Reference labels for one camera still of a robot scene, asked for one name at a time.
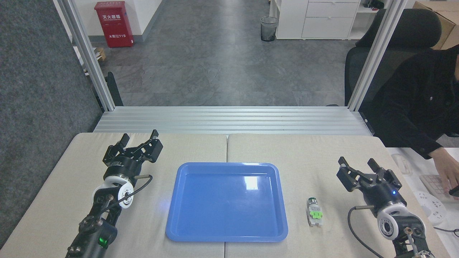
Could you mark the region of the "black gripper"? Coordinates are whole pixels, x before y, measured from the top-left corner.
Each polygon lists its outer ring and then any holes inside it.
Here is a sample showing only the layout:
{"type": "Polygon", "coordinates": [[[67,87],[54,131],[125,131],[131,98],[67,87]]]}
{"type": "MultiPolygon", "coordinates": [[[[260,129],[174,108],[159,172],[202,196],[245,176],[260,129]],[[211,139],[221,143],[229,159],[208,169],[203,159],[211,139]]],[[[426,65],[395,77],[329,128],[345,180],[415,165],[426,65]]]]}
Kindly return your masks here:
{"type": "Polygon", "coordinates": [[[133,179],[140,174],[144,161],[155,163],[163,148],[158,136],[157,130],[153,130],[151,137],[146,142],[137,147],[125,149],[130,137],[124,133],[120,141],[108,146],[105,152],[104,162],[108,168],[103,179],[115,175],[133,179]]]}
{"type": "Polygon", "coordinates": [[[387,206],[398,203],[407,205],[407,201],[398,192],[402,184],[395,173],[379,166],[373,158],[370,158],[367,164],[376,174],[375,179],[370,174],[351,168],[343,156],[338,159],[338,163],[340,168],[336,176],[348,192],[361,188],[366,204],[374,206],[372,209],[374,217],[377,217],[378,213],[387,206]]]}

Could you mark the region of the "person's right hand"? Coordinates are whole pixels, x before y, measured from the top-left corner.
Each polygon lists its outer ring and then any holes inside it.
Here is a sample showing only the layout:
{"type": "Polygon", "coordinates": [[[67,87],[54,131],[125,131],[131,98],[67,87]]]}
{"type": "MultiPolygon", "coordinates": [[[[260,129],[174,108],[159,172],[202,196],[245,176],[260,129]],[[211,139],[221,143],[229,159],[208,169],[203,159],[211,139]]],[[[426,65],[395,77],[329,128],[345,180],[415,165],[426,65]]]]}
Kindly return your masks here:
{"type": "Polygon", "coordinates": [[[459,163],[443,147],[430,152],[429,156],[434,160],[434,165],[441,179],[443,193],[448,194],[449,190],[458,186],[459,163]]]}

